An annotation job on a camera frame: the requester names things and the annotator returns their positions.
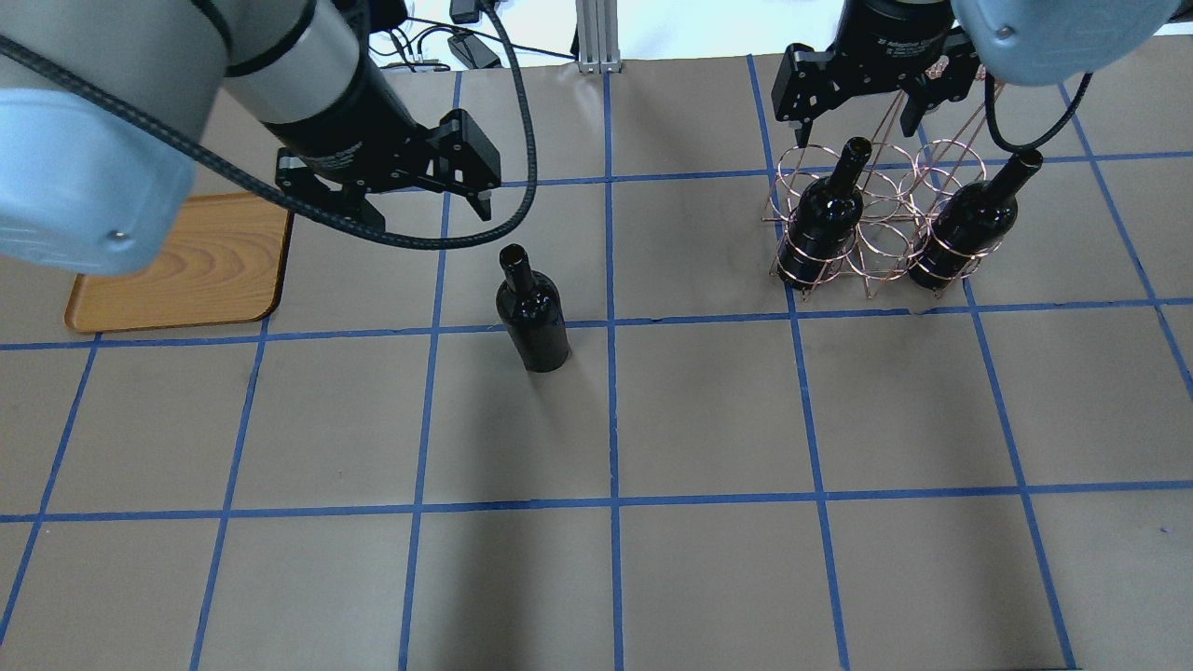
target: table surface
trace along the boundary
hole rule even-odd
[[[264,324],[94,338],[61,326],[70,276],[0,260],[0,670],[1185,667],[1191,60],[1156,38],[1099,73],[939,301],[767,275],[778,56],[528,69],[542,183],[507,241],[563,296],[548,375],[495,324],[501,244],[299,221]],[[508,73],[389,76],[424,123],[477,117],[512,211]],[[1038,135],[1073,91],[1008,90],[1002,125]],[[268,177],[268,135],[212,118]]]

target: grid square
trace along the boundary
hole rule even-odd
[[[521,196],[521,189],[499,189],[493,195],[494,211],[514,211]],[[452,235],[482,227],[488,222],[477,221],[470,209],[452,207]],[[505,281],[497,251],[514,242],[526,247],[532,267],[560,288],[568,321],[605,319],[605,186],[573,184],[539,189],[526,221],[499,244],[447,254],[441,324],[497,322],[494,296]]]
[[[610,82],[614,174],[766,167],[746,59],[631,61]]]
[[[89,340],[62,322],[74,278],[73,272],[0,256],[0,343]]]
[[[1193,478],[1193,413],[1155,310],[982,321],[1028,482]]]
[[[1187,36],[1154,37],[1132,54],[1098,70],[1077,118],[1095,154],[1193,149],[1193,88],[1173,73],[1193,60]],[[1069,94],[1077,80],[1065,82]]]
[[[619,318],[785,313],[765,177],[613,185]]]
[[[1064,666],[1018,497],[829,503],[853,669]]]
[[[1019,193],[1015,227],[973,276],[975,298],[987,304],[1146,298],[1093,168],[1044,160]]]
[[[396,669],[407,515],[233,519],[202,671]]]
[[[87,355],[0,352],[0,515],[41,507]]]
[[[426,501],[608,495],[604,328],[570,328],[563,368],[527,373],[503,332],[439,338]]]
[[[426,515],[410,671],[613,667],[607,509]]]
[[[427,347],[422,336],[271,343],[236,506],[413,503]]]
[[[601,78],[582,75],[574,63],[568,63],[524,68],[523,80],[534,121],[539,179],[605,174]],[[459,106],[469,110],[501,152],[501,179],[526,179],[526,140],[509,70],[465,73]]]
[[[801,328],[826,488],[1015,484],[969,315]]]
[[[1101,84],[1099,76],[1094,78],[1092,87]],[[923,117],[923,130],[929,140],[947,140],[957,135],[962,125],[969,121],[970,116],[977,111],[977,119],[970,124],[959,140],[969,143],[970,135],[977,128],[977,137],[970,144],[978,156],[989,161],[990,159],[1008,158],[1007,150],[994,143],[985,125],[985,82],[975,81],[970,88],[969,97],[959,103],[946,101],[934,112]],[[995,105],[999,118],[999,130],[1003,137],[1013,143],[1024,143],[1044,135],[1047,129],[1056,123],[1056,119],[1064,115],[1068,105],[1061,97],[1056,86],[1012,86],[1007,85]],[[1049,156],[1084,156],[1086,148],[1081,144],[1081,137],[1074,130],[1073,124],[1068,124],[1043,148],[1044,160]]]
[[[791,324],[617,330],[623,495],[812,488]]]
[[[50,510],[220,507],[254,353],[253,345],[100,350]]]
[[[769,150],[775,162],[779,161],[779,156],[784,152],[796,143],[795,130],[792,130],[789,122],[775,121],[774,105],[771,101],[771,88],[774,86],[774,78],[779,73],[781,60],[781,54],[767,54],[754,57],[759,91],[762,94],[762,112],[766,116],[767,135],[771,138]],[[812,134],[809,143],[840,152],[851,137],[860,135],[869,138],[873,136],[874,131],[882,125],[883,117],[886,115],[886,110],[894,99],[894,93],[851,98],[840,107],[826,112],[824,116],[812,121]],[[904,149],[913,156],[920,149],[919,136],[903,137],[897,119],[888,142]],[[809,166],[832,166],[835,162],[832,156],[821,152],[808,152],[808,160],[805,160],[805,165]],[[884,153],[882,162],[896,162],[894,152],[891,152],[891,155]]]
[[[1162,309],[1176,346],[1185,356],[1185,365],[1193,367],[1193,306],[1164,306]]]
[[[8,589],[17,578],[20,558],[25,554],[30,527],[32,524],[0,524],[0,595],[5,595],[6,599]]]
[[[0,670],[185,669],[218,522],[60,522],[42,528]]]
[[[1156,296],[1193,296],[1193,159],[1106,161],[1099,167]]]
[[[438,238],[438,193],[394,192],[370,202],[392,232]],[[439,254],[358,240],[296,218],[273,333],[431,326]]]
[[[622,509],[625,666],[836,669],[816,506]]]
[[[1187,666],[1193,492],[1047,494],[1033,501],[1077,663]]]

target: power adapter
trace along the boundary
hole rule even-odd
[[[501,59],[475,35],[452,35],[447,48],[469,69],[500,68]]]

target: blue tape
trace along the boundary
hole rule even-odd
[[[783,321],[790,319],[786,313],[756,313],[756,314],[711,314],[693,316],[637,316],[618,319],[618,326],[655,326],[659,324],[724,324],[738,321]]]
[[[1070,103],[1068,90],[1065,90],[1063,82],[1057,86],[1061,90],[1061,97],[1068,105]],[[1109,186],[1106,184],[1102,170],[1098,165],[1098,160],[1094,159],[1094,149],[1089,143],[1089,138],[1086,136],[1084,128],[1081,125],[1080,115],[1074,115],[1073,128],[1077,131],[1077,137],[1081,140],[1081,147],[1086,150],[1086,155],[1089,158],[1089,166],[1094,170],[1094,177],[1098,179],[1098,187],[1101,189],[1102,198],[1106,201],[1106,207],[1111,213],[1111,218],[1114,220],[1114,228],[1118,229],[1119,236],[1123,238],[1123,246],[1126,247],[1126,253],[1131,257],[1131,263],[1135,264],[1135,270],[1139,276],[1139,282],[1143,284],[1143,290],[1148,294],[1148,298],[1155,301],[1156,289],[1152,287],[1151,279],[1148,277],[1146,269],[1143,267],[1143,261],[1139,259],[1138,252],[1136,252],[1135,242],[1131,241],[1131,235],[1127,233],[1126,223],[1123,221],[1118,205],[1114,203],[1114,197],[1111,195]],[[1185,355],[1181,352],[1180,344],[1176,343],[1173,328],[1168,324],[1168,316],[1164,315],[1164,312],[1160,309],[1158,306],[1154,306],[1154,308],[1156,310],[1156,319],[1160,322],[1160,331],[1163,333],[1164,340],[1168,343],[1168,350],[1172,352],[1173,361],[1176,362],[1177,370],[1181,375],[1181,382],[1185,383],[1185,393],[1191,400],[1193,400],[1193,374],[1189,373],[1189,367],[1185,361]]]
[[[969,279],[962,281],[965,289],[965,301],[970,306],[976,306],[973,289]],[[1020,500],[1024,505],[1024,516],[1027,519],[1027,530],[1032,536],[1032,546],[1036,549],[1036,561],[1039,565],[1040,579],[1044,583],[1044,595],[1047,598],[1049,610],[1052,612],[1052,624],[1056,628],[1057,641],[1061,645],[1061,653],[1064,655],[1065,667],[1076,669],[1073,654],[1073,645],[1069,641],[1069,630],[1064,624],[1064,614],[1061,611],[1061,599],[1056,593],[1056,585],[1052,583],[1052,570],[1049,567],[1047,553],[1044,549],[1044,540],[1040,536],[1039,524],[1036,521],[1036,506],[1032,504],[1031,492],[1027,488],[1027,479],[1024,475],[1024,466],[1019,460],[1019,447],[1015,444],[1015,436],[1010,429],[1010,417],[1007,413],[1007,404],[1002,396],[1002,386],[999,383],[999,374],[994,367],[994,357],[990,353],[990,344],[985,338],[985,327],[982,325],[982,315],[975,310],[970,315],[973,320],[973,331],[977,334],[977,344],[982,350],[982,361],[985,364],[985,374],[990,381],[990,392],[994,394],[994,405],[999,412],[999,423],[1002,426],[1002,435],[1007,443],[1007,454],[1010,457],[1010,468],[1015,474],[1015,484]]]
[[[610,73],[602,75],[605,117],[605,319],[608,368],[608,495],[610,555],[613,589],[613,669],[625,670],[622,601],[622,485],[617,433],[617,313],[613,282],[613,101]]]
[[[29,529],[29,540],[25,541],[25,550],[20,555],[20,564],[17,566],[17,575],[13,578],[12,589],[8,591],[8,601],[5,603],[4,615],[0,616],[0,645],[4,645],[5,635],[8,633],[8,623],[12,621],[12,611],[17,607],[17,597],[20,596],[20,586],[25,581],[25,572],[29,571],[29,560],[33,556],[33,546],[37,536],[42,531],[45,519],[45,511],[50,506],[50,495],[54,493],[54,485],[57,482],[58,472],[62,469],[62,460],[67,454],[67,445],[70,443],[70,433],[74,431],[75,418],[79,417],[79,406],[82,404],[84,392],[87,390],[87,381],[91,378],[91,369],[95,364],[95,355],[99,352],[101,334],[97,333],[89,345],[87,363],[84,365],[82,375],[79,377],[79,387],[75,389],[74,400],[70,402],[70,411],[67,413],[67,421],[58,438],[58,449],[54,453],[54,462],[50,464],[50,473],[45,479],[45,487],[42,490],[42,500],[37,506],[37,516],[33,525]]]
[[[758,112],[759,131],[762,137],[762,150],[766,155],[766,170],[767,174],[773,177],[774,160],[771,156],[771,141],[766,129],[766,112],[762,109],[762,93],[758,85],[758,69],[754,66],[753,55],[746,56],[746,64],[749,68],[750,86],[754,91],[754,106]],[[780,230],[778,226],[775,226],[775,230],[777,233]],[[820,451],[816,443],[816,426],[812,419],[811,395],[808,388],[808,370],[804,367],[804,349],[799,334],[799,314],[796,309],[796,298],[791,287],[785,285],[785,293],[787,298],[787,315],[791,322],[791,341],[796,355],[796,375],[799,378],[799,401],[803,405],[804,411],[804,432],[808,437],[808,457],[811,462],[812,484],[816,488],[816,516],[820,519],[821,543],[824,549],[824,573],[828,579],[828,596],[833,609],[833,630],[836,634],[837,660],[841,664],[841,669],[849,671],[849,646],[845,634],[845,615],[841,611],[841,592],[837,586],[836,559],[833,553],[833,533],[828,517],[828,504],[824,500],[824,480],[821,475]]]
[[[456,73],[456,92],[453,105],[458,106],[462,76]],[[443,218],[439,222],[439,235],[446,236],[451,221],[451,197],[444,193]],[[414,479],[414,506],[410,516],[410,547],[406,559],[406,590],[402,596],[402,629],[398,634],[397,667],[404,671],[409,665],[410,627],[414,617],[414,586],[419,566],[419,541],[422,533],[422,499],[427,482],[427,450],[431,444],[432,404],[434,402],[435,367],[439,361],[439,321],[443,316],[444,275],[447,266],[447,251],[439,251],[439,265],[435,270],[435,302],[431,315],[431,344],[427,351],[427,378],[422,395],[422,430],[419,436],[419,466]]]
[[[223,507],[220,511],[220,528],[216,530],[216,543],[211,550],[211,565],[208,568],[208,581],[203,589],[203,605],[199,607],[199,623],[194,629],[194,645],[191,647],[190,671],[198,671],[199,657],[203,654],[203,640],[208,633],[208,617],[211,615],[211,599],[216,591],[216,579],[220,575],[220,561],[223,558],[224,538],[228,535],[228,518],[231,501],[236,493],[236,478],[240,475],[240,460],[245,453],[245,437],[248,435],[248,420],[253,412],[253,399],[256,396],[256,381],[265,361],[266,336],[270,332],[270,318],[261,320],[261,331],[256,337],[256,353],[253,357],[253,370],[245,389],[245,405],[240,412],[240,425],[236,429],[236,447],[233,449],[231,464],[228,468],[228,485],[224,487]]]
[[[1031,494],[1080,494],[1096,492],[1156,492],[1193,490],[1193,480],[1121,480],[1112,482],[1059,482],[1051,485],[1027,485]],[[821,498],[828,501],[859,501],[885,499],[937,499],[969,497],[1005,497],[1019,493],[1018,486],[995,487],[929,487],[915,490],[827,490],[816,492],[746,492],[729,494],[662,494],[619,497],[620,507],[649,507],[672,505],[725,505],[758,503],[811,503]],[[523,499],[494,501],[424,503],[418,506],[422,515],[447,515],[456,512],[488,512],[499,510],[558,510],[598,509],[613,504],[610,497],[575,499]],[[248,507],[231,509],[229,519],[237,518],[285,518],[285,517],[350,517],[370,515],[408,515],[414,504],[377,504],[305,507]],[[146,519],[218,519],[222,510],[132,510],[105,512],[47,512],[43,522],[118,522]],[[36,513],[0,515],[0,524],[27,524],[37,521]]]

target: bottle neck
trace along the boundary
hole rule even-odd
[[[514,294],[525,296],[534,289],[534,272],[521,245],[509,245],[501,250],[500,260],[501,270],[506,272],[506,284]]]
[[[982,191],[984,198],[995,205],[1007,203],[1015,197],[1015,193],[1022,189],[1024,184],[1027,184],[1033,174],[1039,172],[1043,164],[1044,156],[1034,149],[1010,156],[1010,160],[1002,166],[994,179],[985,183]]]
[[[870,141],[865,137],[854,137],[846,142],[841,158],[833,168],[833,174],[828,176],[826,189],[833,197],[847,198],[853,193],[853,187],[861,177],[866,162],[870,160]]]

